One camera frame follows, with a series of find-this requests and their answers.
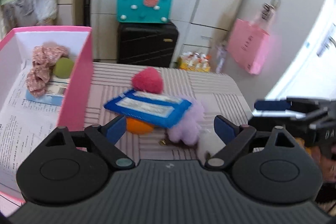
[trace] striped tablecloth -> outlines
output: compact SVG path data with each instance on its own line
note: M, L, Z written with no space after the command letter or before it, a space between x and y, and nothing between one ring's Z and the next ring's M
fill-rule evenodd
M144 66L94 63L91 91L86 108L85 127L98 123L106 124L117 114L104 109L103 105L113 97L131 88L131 78ZM179 69L156 68L164 81L164 93L172 96L188 95L200 100L205 108L202 128L213 128L218 114L234 124L247 123L251 116L244 97L236 83L227 75L192 72ZM132 158L160 160L196 159L195 151L175 146L161 146L164 129L156 128L148 135L126 132L116 146Z

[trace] fluffy lavender object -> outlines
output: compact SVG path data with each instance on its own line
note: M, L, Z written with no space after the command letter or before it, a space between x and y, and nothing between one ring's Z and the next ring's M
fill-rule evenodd
M183 141L188 146L198 142L201 126L199 122L204 120L204 107L194 98L181 95L192 103L191 107L184 113L180 122L168 130L168 138L174 143Z

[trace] pink shopping bag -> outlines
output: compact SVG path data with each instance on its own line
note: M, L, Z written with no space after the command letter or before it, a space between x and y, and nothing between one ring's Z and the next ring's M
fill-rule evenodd
M268 53L269 34L258 25L237 19L228 42L227 51L248 73L261 72Z

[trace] teal handbag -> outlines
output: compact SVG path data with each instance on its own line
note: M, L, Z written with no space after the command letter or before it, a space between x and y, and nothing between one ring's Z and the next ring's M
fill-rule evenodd
M117 0L117 18L128 23L166 23L172 0Z

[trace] olive green round object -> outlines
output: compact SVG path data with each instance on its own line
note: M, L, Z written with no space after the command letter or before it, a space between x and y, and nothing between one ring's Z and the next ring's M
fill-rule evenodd
M60 58L54 66L53 74L58 78L67 79L70 77L74 62L66 57Z

